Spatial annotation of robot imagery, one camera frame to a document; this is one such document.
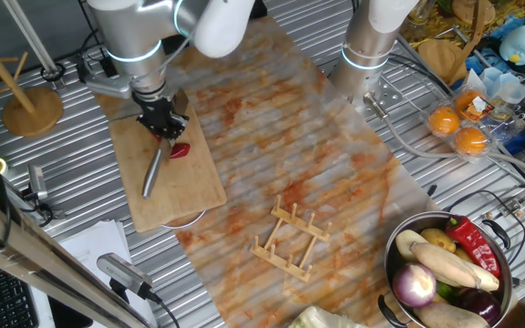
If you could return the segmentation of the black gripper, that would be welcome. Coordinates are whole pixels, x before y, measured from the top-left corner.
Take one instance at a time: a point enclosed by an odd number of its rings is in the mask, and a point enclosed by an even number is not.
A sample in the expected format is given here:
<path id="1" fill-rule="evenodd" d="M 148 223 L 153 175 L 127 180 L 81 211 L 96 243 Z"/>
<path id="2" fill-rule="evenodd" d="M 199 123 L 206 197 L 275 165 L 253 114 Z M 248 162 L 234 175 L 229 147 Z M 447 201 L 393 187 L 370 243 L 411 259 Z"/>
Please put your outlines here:
<path id="1" fill-rule="evenodd" d="M 141 108 L 138 123 L 159 138 L 178 138 L 185 131 L 190 118 L 174 112 L 175 100 L 173 95 L 149 97 L 136 93 L 135 102 Z"/>

